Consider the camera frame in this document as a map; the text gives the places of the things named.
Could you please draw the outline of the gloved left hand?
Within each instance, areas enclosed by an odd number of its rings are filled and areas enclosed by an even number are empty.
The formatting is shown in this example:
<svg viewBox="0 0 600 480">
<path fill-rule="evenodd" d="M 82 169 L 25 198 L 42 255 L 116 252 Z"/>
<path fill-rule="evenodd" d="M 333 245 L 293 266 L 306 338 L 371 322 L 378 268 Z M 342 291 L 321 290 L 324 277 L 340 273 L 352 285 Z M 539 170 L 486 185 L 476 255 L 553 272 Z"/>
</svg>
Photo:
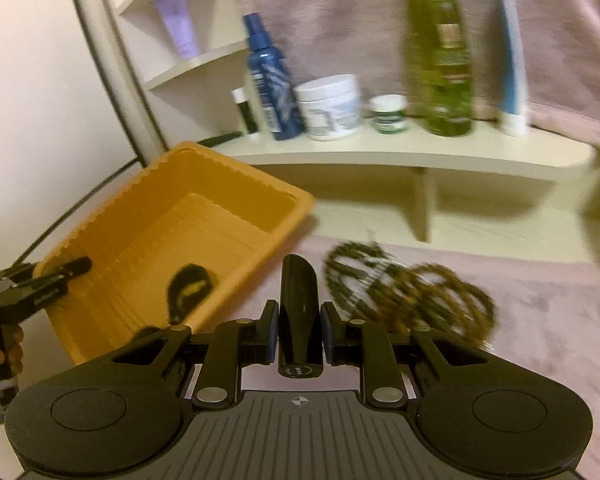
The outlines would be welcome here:
<svg viewBox="0 0 600 480">
<path fill-rule="evenodd" d="M 5 350 L 0 350 L 0 364 L 8 363 L 12 374 L 19 375 L 23 370 L 23 330 L 19 325 L 5 326 L 4 330 L 9 342 Z"/>
</svg>

